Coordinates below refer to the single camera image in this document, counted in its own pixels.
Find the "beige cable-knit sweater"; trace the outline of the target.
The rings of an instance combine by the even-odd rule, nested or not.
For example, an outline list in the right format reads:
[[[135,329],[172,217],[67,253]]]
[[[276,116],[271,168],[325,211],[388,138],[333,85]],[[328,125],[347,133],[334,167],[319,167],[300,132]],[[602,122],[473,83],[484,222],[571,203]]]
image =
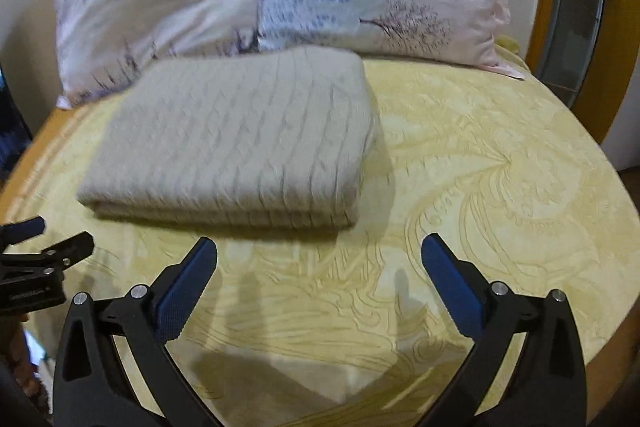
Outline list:
[[[173,58],[124,96],[77,198],[101,217],[345,228],[374,135],[355,53]]]

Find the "yellow patterned bedspread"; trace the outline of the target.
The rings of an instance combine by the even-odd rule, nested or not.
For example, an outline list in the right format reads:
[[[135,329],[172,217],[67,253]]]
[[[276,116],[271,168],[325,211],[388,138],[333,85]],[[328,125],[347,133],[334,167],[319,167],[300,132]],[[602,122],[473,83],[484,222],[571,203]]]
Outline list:
[[[410,426],[469,352],[427,278],[438,233],[488,279],[567,295],[588,412],[636,355],[639,216],[600,146],[533,77],[399,60],[364,64],[380,114],[360,218],[293,231],[100,220],[79,182],[120,102],[54,112],[1,194],[1,218],[46,219],[31,251],[90,232],[67,294],[118,297],[202,236],[218,267],[169,351],[228,426]]]

